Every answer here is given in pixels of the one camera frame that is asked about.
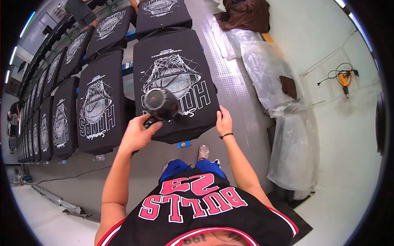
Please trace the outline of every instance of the bulls jersey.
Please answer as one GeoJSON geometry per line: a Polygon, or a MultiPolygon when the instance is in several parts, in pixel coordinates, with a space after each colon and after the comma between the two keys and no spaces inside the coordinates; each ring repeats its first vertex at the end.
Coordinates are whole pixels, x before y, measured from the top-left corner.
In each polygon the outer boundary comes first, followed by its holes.
{"type": "Polygon", "coordinates": [[[193,245],[190,238],[204,241],[217,231],[254,246],[287,246],[298,233],[286,216],[227,179],[193,168],[161,182],[98,246],[193,245]]]}

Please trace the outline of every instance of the brown fabric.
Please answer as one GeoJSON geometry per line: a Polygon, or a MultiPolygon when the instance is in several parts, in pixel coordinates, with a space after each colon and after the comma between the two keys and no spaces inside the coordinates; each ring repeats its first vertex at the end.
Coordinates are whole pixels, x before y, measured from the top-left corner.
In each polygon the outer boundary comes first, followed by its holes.
{"type": "Polygon", "coordinates": [[[223,4],[227,12],[214,14],[223,31],[233,28],[259,33],[269,31],[269,4],[266,0],[244,0],[243,2],[224,0],[223,4]]]}
{"type": "Polygon", "coordinates": [[[282,83],[282,91],[284,94],[291,96],[294,100],[297,100],[297,89],[294,83],[294,79],[288,77],[279,77],[282,83]]]}

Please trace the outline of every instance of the wrist bracelet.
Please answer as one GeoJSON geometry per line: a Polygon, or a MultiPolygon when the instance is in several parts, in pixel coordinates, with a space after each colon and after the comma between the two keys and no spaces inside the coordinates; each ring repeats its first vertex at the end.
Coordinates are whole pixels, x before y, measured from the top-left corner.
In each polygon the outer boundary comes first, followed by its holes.
{"type": "Polygon", "coordinates": [[[225,136],[227,136],[227,135],[234,135],[234,133],[232,133],[232,132],[230,132],[230,133],[226,133],[225,135],[223,135],[223,136],[219,136],[220,137],[220,139],[223,139],[225,136]]]}

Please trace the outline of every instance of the foot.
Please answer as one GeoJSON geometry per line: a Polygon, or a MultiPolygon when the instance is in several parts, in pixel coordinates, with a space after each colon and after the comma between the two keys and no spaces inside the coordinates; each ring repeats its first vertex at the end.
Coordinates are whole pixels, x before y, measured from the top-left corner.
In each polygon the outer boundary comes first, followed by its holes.
{"type": "Polygon", "coordinates": [[[197,161],[201,161],[202,159],[207,159],[208,160],[208,156],[209,156],[209,149],[208,149],[208,147],[205,146],[204,144],[200,145],[200,148],[198,150],[197,161]]]}
{"type": "Polygon", "coordinates": [[[219,168],[221,169],[221,166],[220,166],[220,161],[219,161],[219,159],[216,159],[216,160],[214,161],[214,163],[216,163],[216,164],[219,166],[219,168]]]}
{"type": "Polygon", "coordinates": [[[165,164],[165,165],[163,166],[163,172],[167,169],[168,164],[170,163],[170,161],[173,161],[173,160],[175,160],[175,159],[169,160],[169,161],[167,162],[167,164],[165,164]]]}

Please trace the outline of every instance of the hand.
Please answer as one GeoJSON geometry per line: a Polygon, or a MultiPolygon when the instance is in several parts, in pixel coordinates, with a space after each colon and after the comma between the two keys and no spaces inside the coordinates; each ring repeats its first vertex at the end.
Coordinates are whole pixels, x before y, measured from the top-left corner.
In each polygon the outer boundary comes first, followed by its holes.
{"type": "Polygon", "coordinates": [[[163,122],[156,122],[148,129],[145,129],[144,123],[150,116],[150,114],[146,114],[135,117],[129,121],[126,132],[123,135],[121,145],[119,146],[119,152],[123,152],[131,156],[134,151],[142,149],[151,141],[152,135],[162,127],[163,122]]]}
{"type": "Polygon", "coordinates": [[[229,111],[220,105],[220,111],[216,112],[216,116],[216,130],[219,135],[223,136],[226,133],[232,132],[232,119],[229,111]]]}

